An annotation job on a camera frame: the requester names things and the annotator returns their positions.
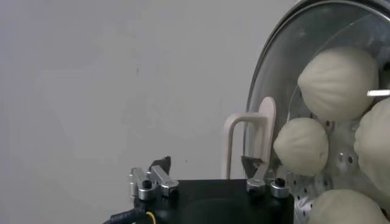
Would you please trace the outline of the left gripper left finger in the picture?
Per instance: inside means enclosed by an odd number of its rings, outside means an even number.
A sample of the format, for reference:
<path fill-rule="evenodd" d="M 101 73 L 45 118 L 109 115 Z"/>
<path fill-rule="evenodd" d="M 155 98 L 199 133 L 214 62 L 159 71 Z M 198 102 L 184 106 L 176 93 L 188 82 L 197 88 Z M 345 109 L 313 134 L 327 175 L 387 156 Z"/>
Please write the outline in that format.
<path fill-rule="evenodd" d="M 160 195 L 169 198 L 179 187 L 179 182 L 169 176 L 170 168 L 170 156 L 153 161 L 147 171 L 141 167 L 132 168 L 128 175 L 129 195 L 142 201 L 152 201 L 160 192 Z"/>

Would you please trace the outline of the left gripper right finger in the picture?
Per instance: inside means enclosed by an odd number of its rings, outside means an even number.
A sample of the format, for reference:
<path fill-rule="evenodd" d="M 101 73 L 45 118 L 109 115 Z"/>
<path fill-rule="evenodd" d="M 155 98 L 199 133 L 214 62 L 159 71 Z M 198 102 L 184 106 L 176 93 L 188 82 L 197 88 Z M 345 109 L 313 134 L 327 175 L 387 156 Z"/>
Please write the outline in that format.
<path fill-rule="evenodd" d="M 269 191 L 274 198 L 289 197 L 286 180 L 278 177 L 270 168 L 269 163 L 249 156 L 242 156 L 241 162 L 248 177 L 246 181 L 248 193 L 263 196 Z"/>

